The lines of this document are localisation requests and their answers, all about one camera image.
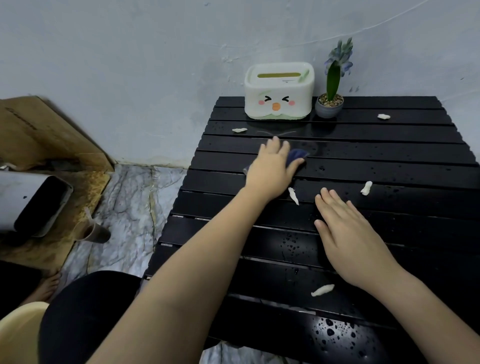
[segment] tissue box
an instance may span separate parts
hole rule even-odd
[[[312,110],[315,73],[306,62],[262,63],[245,75],[245,113],[252,119],[302,119]]]

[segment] hand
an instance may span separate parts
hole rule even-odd
[[[290,144],[283,142],[280,148],[280,139],[276,136],[262,144],[257,158],[248,169],[245,188],[264,197],[267,202],[280,196],[292,181],[298,166],[305,160],[298,158],[290,163],[288,168],[287,155]]]
[[[351,201],[343,202],[334,190],[322,188],[320,193],[315,203],[326,224],[316,220],[315,226],[328,260],[344,280],[375,296],[403,268]]]

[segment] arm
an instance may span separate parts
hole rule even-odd
[[[262,145],[245,187],[156,272],[89,361],[198,363],[245,240],[303,159],[285,168],[288,142]]]
[[[430,363],[478,363],[480,337],[393,258],[382,238],[350,201],[323,188],[315,226],[330,263],[348,283],[379,300]]]

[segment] potted plant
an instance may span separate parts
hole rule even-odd
[[[320,95],[315,102],[315,111],[321,118],[333,118],[342,110],[343,97],[336,92],[340,84],[340,78],[346,72],[350,74],[350,68],[353,66],[353,63],[349,61],[352,48],[352,38],[349,38],[344,44],[342,44],[342,40],[339,40],[337,47],[328,55],[328,61],[325,62],[327,92]]]

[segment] gray pot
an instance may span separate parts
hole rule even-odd
[[[345,101],[342,102],[340,105],[331,108],[329,106],[322,105],[317,98],[317,102],[315,102],[315,112],[319,117],[323,119],[334,118],[335,116],[337,116],[340,110],[342,110],[344,103]]]

